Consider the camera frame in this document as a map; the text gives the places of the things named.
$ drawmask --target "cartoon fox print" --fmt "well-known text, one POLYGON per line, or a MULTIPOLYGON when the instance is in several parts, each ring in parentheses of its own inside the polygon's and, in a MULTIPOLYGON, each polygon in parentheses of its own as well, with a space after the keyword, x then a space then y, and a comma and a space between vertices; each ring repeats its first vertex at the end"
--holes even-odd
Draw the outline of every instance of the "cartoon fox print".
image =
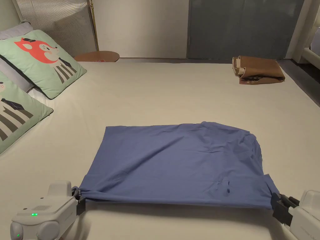
POLYGON ((62 83, 67 81, 77 72, 70 63, 58 56, 59 49, 57 47, 53 48, 43 41, 29 38, 21 38, 20 42, 14 43, 23 51, 30 53, 30 55, 38 61, 50 64, 56 71, 62 83))

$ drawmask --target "cartoon animal print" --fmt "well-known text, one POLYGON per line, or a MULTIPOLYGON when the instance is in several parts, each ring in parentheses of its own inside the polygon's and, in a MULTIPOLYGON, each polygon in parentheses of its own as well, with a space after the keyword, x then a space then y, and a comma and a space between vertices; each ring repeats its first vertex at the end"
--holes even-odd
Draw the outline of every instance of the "cartoon animal print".
POLYGON ((59 49, 57 47, 53 48, 45 42, 31 40, 29 38, 21 38, 21 41, 15 42, 15 44, 23 51, 30 53, 30 55, 38 61, 50 64, 56 71, 62 83, 67 81, 77 72, 70 63, 58 56, 59 49))
MULTIPOLYGON (((5 91, 5 84, 0 82, 0 92, 5 91)), ((4 141, 33 115, 21 104, 8 101, 0 95, 0 139, 4 141)))

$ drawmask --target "cabinet door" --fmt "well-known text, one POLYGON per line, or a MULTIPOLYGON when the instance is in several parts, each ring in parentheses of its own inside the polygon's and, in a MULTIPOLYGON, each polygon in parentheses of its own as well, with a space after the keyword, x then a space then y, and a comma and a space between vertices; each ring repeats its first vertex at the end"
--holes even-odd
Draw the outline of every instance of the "cabinet door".
POLYGON ((187 57, 229 60, 236 55, 245 0, 191 0, 187 57))
POLYGON ((304 0, 191 0, 188 57, 284 58, 304 0))

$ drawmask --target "striped pattern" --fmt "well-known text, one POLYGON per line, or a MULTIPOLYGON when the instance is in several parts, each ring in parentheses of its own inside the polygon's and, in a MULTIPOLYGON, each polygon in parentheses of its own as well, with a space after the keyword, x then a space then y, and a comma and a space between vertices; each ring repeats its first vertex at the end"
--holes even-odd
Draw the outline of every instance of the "striped pattern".
POLYGON ((71 56, 97 50, 87 0, 16 2, 22 19, 51 36, 71 56))
POLYGON ((14 110, 2 101, 0 104, 3 109, 0 111, 0 139, 4 141, 33 115, 26 110, 14 110))
POLYGON ((58 74, 62 83, 67 81, 70 77, 72 77, 77 71, 73 67, 66 66, 60 60, 58 61, 58 65, 54 66, 54 70, 58 74))

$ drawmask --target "brass pole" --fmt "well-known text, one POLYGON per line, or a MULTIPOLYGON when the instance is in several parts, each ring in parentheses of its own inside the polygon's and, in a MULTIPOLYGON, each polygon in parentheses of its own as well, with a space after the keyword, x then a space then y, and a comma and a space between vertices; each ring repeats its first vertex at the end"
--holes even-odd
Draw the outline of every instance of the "brass pole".
POLYGON ((96 20, 94 18, 94 9, 93 9, 93 2, 91 0, 90 2, 90 8, 92 12, 92 21, 93 21, 93 31, 94 31, 94 37, 96 39, 96 45, 97 45, 97 50, 99 51, 99 45, 98 45, 98 36, 97 36, 97 29, 96 29, 96 20))

